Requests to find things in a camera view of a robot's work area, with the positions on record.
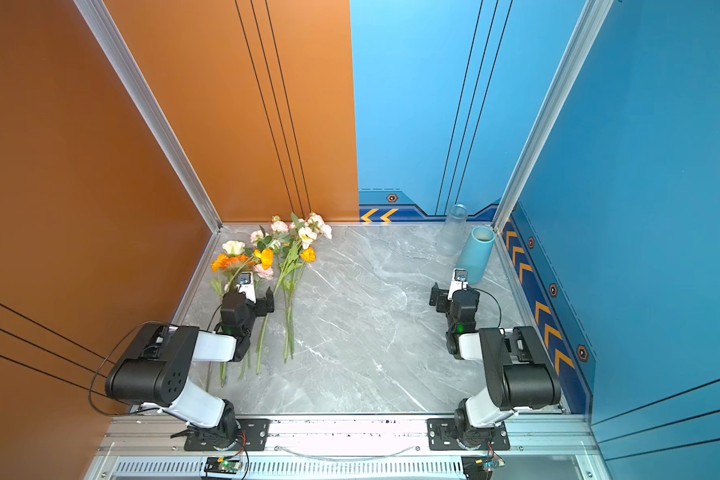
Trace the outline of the orange poppy flower stem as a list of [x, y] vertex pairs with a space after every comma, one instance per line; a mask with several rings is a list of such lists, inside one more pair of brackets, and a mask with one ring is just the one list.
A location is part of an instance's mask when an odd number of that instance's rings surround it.
[[291, 249], [281, 269], [280, 286], [285, 298], [285, 347], [284, 362], [293, 358], [295, 350], [294, 301], [295, 291], [303, 276], [305, 267], [316, 260], [312, 247], [297, 251]]

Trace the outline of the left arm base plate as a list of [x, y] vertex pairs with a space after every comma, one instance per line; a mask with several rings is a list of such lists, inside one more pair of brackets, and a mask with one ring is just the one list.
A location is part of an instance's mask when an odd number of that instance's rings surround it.
[[229, 437], [211, 433], [209, 430], [190, 433], [183, 449], [188, 452], [231, 452], [241, 449], [260, 452], [265, 449], [270, 421], [265, 418], [238, 418]]

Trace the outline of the teal ceramic vase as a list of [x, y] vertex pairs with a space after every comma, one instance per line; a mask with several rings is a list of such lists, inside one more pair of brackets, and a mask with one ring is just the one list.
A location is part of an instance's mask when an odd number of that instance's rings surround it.
[[466, 282], [470, 285], [478, 284], [486, 270], [496, 235], [487, 226], [474, 227], [467, 237], [455, 265], [456, 270], [463, 270]]

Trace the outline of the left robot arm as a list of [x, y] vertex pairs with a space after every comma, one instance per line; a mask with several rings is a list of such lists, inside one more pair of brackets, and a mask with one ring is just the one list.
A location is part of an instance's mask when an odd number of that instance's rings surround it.
[[213, 330], [146, 322], [112, 367], [105, 395], [127, 405], [163, 411], [186, 424], [178, 437], [187, 450], [244, 450], [246, 431], [231, 401], [214, 396], [189, 379], [194, 362], [226, 365], [245, 359], [255, 321], [275, 310], [274, 292], [262, 297], [242, 291], [224, 295], [221, 321]]

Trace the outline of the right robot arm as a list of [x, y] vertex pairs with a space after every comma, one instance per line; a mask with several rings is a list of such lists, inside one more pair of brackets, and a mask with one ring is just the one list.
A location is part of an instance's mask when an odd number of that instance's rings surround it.
[[562, 387], [545, 347], [533, 327], [479, 328], [480, 292], [469, 286], [442, 289], [434, 285], [429, 304], [447, 320], [448, 352], [458, 360], [482, 363], [485, 386], [463, 399], [446, 434], [467, 450], [508, 449], [504, 423], [521, 411], [560, 403]]

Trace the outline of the white ranunculus flower stem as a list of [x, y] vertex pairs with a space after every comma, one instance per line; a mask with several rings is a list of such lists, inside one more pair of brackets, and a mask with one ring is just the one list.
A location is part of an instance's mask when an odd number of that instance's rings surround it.
[[306, 249], [308, 247], [312, 247], [312, 243], [316, 239], [317, 239], [317, 236], [316, 236], [315, 231], [313, 229], [311, 229], [309, 226], [307, 226], [306, 224], [301, 223], [301, 225], [296, 228], [294, 234], [292, 235], [292, 241], [288, 245], [288, 252], [286, 253], [286, 255], [284, 257], [284, 263], [285, 263], [285, 258], [291, 249], [295, 248], [297, 251], [299, 251], [301, 249]]

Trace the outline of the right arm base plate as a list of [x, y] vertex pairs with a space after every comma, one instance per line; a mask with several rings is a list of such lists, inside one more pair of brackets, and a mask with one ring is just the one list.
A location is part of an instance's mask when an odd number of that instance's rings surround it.
[[453, 417], [435, 417], [426, 421], [429, 449], [509, 451], [511, 444], [504, 424], [490, 428], [467, 425], [459, 429]]

